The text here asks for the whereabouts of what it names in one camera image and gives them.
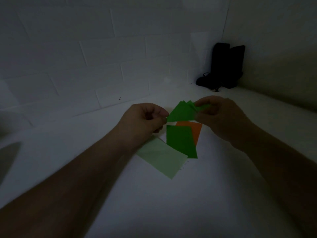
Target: orange paper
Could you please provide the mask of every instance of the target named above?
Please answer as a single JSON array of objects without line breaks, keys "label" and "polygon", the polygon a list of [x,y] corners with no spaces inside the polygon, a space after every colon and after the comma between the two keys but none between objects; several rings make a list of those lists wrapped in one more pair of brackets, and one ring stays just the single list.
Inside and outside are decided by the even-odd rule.
[{"label": "orange paper", "polygon": [[178,121],[176,123],[176,126],[190,126],[192,128],[195,146],[197,145],[200,130],[201,130],[201,127],[203,126],[201,123],[194,123],[189,121]]}]

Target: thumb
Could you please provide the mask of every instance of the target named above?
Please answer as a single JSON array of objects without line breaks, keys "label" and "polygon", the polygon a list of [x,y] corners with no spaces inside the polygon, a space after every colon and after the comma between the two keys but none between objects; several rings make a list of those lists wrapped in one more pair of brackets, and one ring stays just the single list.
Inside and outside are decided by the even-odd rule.
[{"label": "thumb", "polygon": [[150,124],[152,132],[157,130],[158,128],[162,127],[164,124],[167,123],[167,119],[165,117],[157,117],[155,119],[147,120]]},{"label": "thumb", "polygon": [[199,112],[196,114],[195,120],[199,123],[207,125],[209,127],[212,126],[212,115],[204,114],[203,112]]}]

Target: white wall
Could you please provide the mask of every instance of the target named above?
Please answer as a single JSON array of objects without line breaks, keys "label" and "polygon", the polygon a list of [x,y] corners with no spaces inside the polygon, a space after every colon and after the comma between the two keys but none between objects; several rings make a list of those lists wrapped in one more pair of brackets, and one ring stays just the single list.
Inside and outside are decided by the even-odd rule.
[{"label": "white wall", "polygon": [[317,0],[231,0],[224,41],[246,45],[240,85],[317,111]]},{"label": "white wall", "polygon": [[0,0],[0,123],[18,130],[191,83],[228,0]]}]

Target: right hand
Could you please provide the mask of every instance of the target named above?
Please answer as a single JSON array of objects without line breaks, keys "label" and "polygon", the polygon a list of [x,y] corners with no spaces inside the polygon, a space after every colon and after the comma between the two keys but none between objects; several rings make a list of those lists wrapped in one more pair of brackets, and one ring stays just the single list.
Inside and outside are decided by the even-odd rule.
[{"label": "right hand", "polygon": [[211,106],[199,112],[196,121],[209,126],[217,136],[236,148],[252,138],[258,129],[231,99],[208,96],[195,102],[197,107],[204,104]]}]

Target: hand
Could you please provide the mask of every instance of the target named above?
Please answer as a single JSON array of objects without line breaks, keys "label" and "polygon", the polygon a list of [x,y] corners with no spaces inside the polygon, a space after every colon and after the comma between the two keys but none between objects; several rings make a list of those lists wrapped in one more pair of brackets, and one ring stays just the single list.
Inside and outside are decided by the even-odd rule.
[{"label": "hand", "polygon": [[239,106],[228,98],[208,96],[195,102],[197,107],[204,104],[210,104],[211,107],[199,112],[196,121],[209,126],[217,136],[229,141],[236,148],[252,138],[259,129]]},{"label": "hand", "polygon": [[111,131],[127,150],[137,148],[166,124],[169,113],[152,103],[133,104]]}]

